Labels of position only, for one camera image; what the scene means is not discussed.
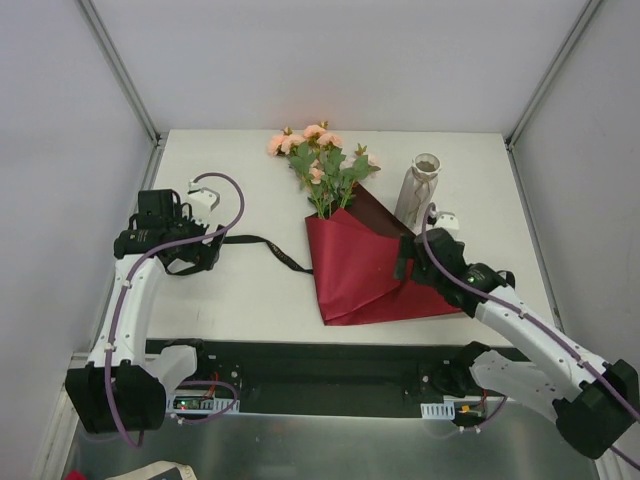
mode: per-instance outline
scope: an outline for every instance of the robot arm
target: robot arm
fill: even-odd
[[[199,361],[206,361],[206,355],[199,355],[202,352],[194,347],[198,342],[193,340],[174,342],[152,362],[145,360],[151,308],[162,277],[211,270],[224,238],[219,235],[210,243],[195,241],[206,233],[209,214],[217,206],[219,195],[192,183],[189,198],[190,203],[181,203],[179,195],[172,190],[139,192],[138,213],[131,217],[128,229],[114,242],[115,279],[102,331],[86,366],[68,370],[65,380],[69,397],[90,433],[116,430],[105,398],[107,351],[111,352],[108,367],[115,403],[127,431],[159,428],[164,420],[167,395],[196,372]],[[185,242],[189,239],[194,239],[193,243]],[[158,246],[176,241],[179,245],[150,255]],[[171,272],[169,266],[175,260],[192,266]],[[127,280],[140,261],[133,278]],[[114,325],[123,288],[128,291]]]
[[[453,214],[433,214],[430,220],[434,228],[427,231],[426,238],[440,265],[427,254],[422,238],[403,239],[396,277],[405,278],[407,261],[414,259],[413,280],[432,286],[448,303],[503,335],[533,363],[512,362],[473,342],[431,377],[432,386],[454,396],[464,396],[475,385],[500,392],[554,422],[580,453],[599,458],[636,421],[599,378],[606,379],[637,411],[637,372],[623,360],[611,365],[555,327],[541,324],[540,317],[516,294],[515,277],[510,272],[496,272],[481,263],[467,264],[464,244],[453,237],[458,232]],[[439,267],[458,281],[451,281]],[[493,300],[461,285],[489,294]],[[507,305],[515,305],[518,313]],[[571,355],[561,343],[579,354]]]

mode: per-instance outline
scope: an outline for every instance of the dark red wrapping paper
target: dark red wrapping paper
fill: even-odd
[[[458,312],[430,287],[393,278],[399,237],[413,235],[358,186],[348,211],[306,219],[325,325],[361,325]]]

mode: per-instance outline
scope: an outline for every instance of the white wall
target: white wall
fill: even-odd
[[[509,133],[586,0],[96,0],[162,131]]]
[[[605,2],[516,161],[567,332],[640,371],[638,25],[640,2]],[[640,426],[623,440],[640,460]]]
[[[150,145],[74,2],[0,14],[0,477],[24,479]]]

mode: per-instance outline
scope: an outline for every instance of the pink flower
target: pink flower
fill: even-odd
[[[269,145],[267,146],[267,153],[272,156],[276,156],[280,152],[280,147],[282,147],[282,142],[284,142],[285,135],[274,135],[271,137],[269,141]]]
[[[355,158],[353,158],[353,157],[349,157],[349,158],[347,158],[347,159],[343,160],[343,161],[340,163],[340,170],[344,170],[345,168],[351,168],[351,167],[353,167],[353,163],[354,163],[355,161],[356,161],[356,159],[355,159]]]
[[[327,130],[322,128],[320,125],[309,125],[304,129],[304,132],[302,132],[302,136],[309,140],[312,137],[319,137],[324,133],[327,133]]]
[[[369,164],[370,167],[378,167],[378,159],[376,157],[374,157],[373,155],[371,155],[370,153],[367,153],[367,163]],[[378,172],[371,172],[369,174],[369,176],[371,178],[376,178],[378,176]]]
[[[302,135],[289,135],[284,138],[284,141],[282,142],[282,146],[280,147],[280,150],[282,150],[282,152],[285,155],[289,155],[289,152],[291,152],[292,146],[294,145],[298,146],[304,141],[305,139]]]
[[[322,179],[322,176],[324,175],[324,172],[322,170],[320,170],[319,168],[311,167],[309,169],[309,173],[313,177],[311,179],[311,183],[313,183],[314,185],[320,184],[320,180]]]
[[[328,144],[331,144],[334,147],[341,147],[342,139],[335,133],[331,133],[331,132],[323,133],[322,135],[320,135],[320,138],[318,138],[318,145],[324,146]]]

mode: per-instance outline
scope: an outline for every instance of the red wire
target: red wire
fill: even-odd
[[[211,375],[211,380],[215,380],[216,382],[218,381],[218,372],[213,372],[213,375]],[[211,388],[207,393],[205,393],[203,398],[207,400],[210,399],[211,397],[213,397],[213,394],[215,393],[215,391],[216,391],[216,386],[211,385]]]
[[[482,411],[484,412],[484,414],[487,414],[487,396],[488,393],[486,390],[482,389],[482,401],[480,402],[480,405],[482,405]]]

